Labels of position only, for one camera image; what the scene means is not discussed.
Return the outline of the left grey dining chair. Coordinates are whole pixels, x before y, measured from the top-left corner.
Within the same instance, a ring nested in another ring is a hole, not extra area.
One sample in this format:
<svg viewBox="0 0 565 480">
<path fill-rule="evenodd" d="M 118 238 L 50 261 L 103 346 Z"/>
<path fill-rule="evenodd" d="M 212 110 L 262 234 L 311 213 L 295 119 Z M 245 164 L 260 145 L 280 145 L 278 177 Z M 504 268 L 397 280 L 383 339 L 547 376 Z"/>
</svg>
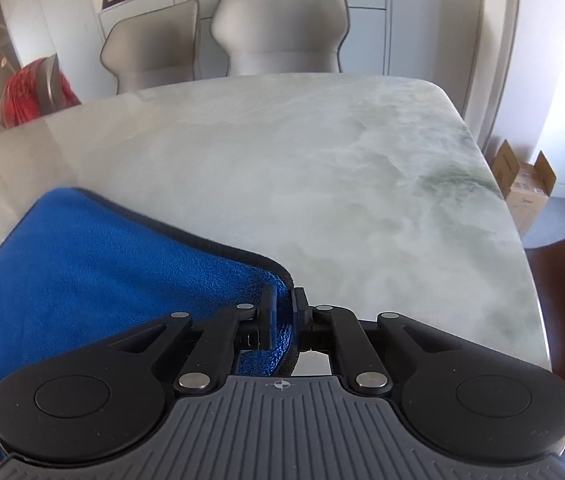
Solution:
<svg viewBox="0 0 565 480">
<path fill-rule="evenodd" d="M 187 0 L 115 24 L 100 52 L 119 94 L 199 77 L 199 2 Z"/>
</svg>

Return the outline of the white sideboard cabinet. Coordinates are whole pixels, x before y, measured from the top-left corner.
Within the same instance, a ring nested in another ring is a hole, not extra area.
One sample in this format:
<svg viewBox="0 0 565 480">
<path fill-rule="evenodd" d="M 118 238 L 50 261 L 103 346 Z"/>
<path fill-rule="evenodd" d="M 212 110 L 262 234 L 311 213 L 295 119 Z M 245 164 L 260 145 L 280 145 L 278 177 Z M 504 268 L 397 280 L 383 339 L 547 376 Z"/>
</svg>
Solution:
<svg viewBox="0 0 565 480">
<path fill-rule="evenodd" d="M 108 35 L 119 21 L 174 6 L 186 0 L 125 0 L 99 13 Z M 199 72 L 203 79 L 224 77 L 228 57 L 212 38 L 211 20 L 218 0 L 198 0 L 200 15 Z M 343 73 L 383 75 L 386 69 L 388 0 L 347 0 L 350 28 L 339 58 Z"/>
</svg>

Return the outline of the grey dining chair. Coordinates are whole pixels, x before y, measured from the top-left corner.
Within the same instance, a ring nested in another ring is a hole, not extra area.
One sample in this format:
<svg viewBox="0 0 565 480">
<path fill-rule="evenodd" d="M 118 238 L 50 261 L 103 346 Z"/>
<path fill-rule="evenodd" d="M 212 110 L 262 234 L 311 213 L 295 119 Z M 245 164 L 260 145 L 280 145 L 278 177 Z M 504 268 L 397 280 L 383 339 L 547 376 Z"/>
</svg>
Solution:
<svg viewBox="0 0 565 480">
<path fill-rule="evenodd" d="M 339 73 L 347 0 L 218 0 L 213 39 L 229 76 Z"/>
<path fill-rule="evenodd" d="M 199 77 L 199 2 L 187 0 L 115 24 L 100 52 L 119 94 Z"/>
</svg>

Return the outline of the blue and grey microfibre towel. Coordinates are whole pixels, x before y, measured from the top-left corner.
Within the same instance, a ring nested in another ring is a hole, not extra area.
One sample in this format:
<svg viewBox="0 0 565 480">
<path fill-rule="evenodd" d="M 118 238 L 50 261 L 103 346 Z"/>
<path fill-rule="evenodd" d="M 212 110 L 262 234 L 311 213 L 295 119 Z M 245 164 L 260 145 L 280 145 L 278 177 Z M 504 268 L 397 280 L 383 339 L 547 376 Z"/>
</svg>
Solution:
<svg viewBox="0 0 565 480">
<path fill-rule="evenodd" d="M 138 214 L 82 188 L 42 196 L 0 244 L 0 381 L 28 364 L 175 311 L 204 321 L 277 292 L 278 342 L 243 375 L 288 375 L 293 280 L 276 261 Z"/>
</svg>

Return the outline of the open cardboard box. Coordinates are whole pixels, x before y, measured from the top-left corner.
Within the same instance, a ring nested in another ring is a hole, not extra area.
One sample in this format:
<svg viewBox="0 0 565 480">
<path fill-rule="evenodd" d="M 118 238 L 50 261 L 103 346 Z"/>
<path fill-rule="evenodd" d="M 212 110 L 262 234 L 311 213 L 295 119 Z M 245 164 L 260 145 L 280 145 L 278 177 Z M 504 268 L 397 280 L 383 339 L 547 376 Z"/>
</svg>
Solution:
<svg viewBox="0 0 565 480">
<path fill-rule="evenodd" d="M 557 176 L 543 152 L 533 164 L 522 162 L 507 141 L 499 147 L 491 169 L 518 234 L 524 237 L 551 197 Z"/>
</svg>

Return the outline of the right grey dining chair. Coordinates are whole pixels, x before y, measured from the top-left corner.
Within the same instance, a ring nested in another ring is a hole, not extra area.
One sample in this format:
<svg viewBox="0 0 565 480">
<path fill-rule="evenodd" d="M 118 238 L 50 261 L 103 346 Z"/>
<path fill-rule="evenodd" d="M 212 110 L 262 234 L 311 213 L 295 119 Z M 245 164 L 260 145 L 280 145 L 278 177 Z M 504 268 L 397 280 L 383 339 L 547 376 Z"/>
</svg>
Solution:
<svg viewBox="0 0 565 480">
<path fill-rule="evenodd" d="M 213 39 L 229 76 L 339 73 L 347 0 L 218 0 Z"/>
</svg>

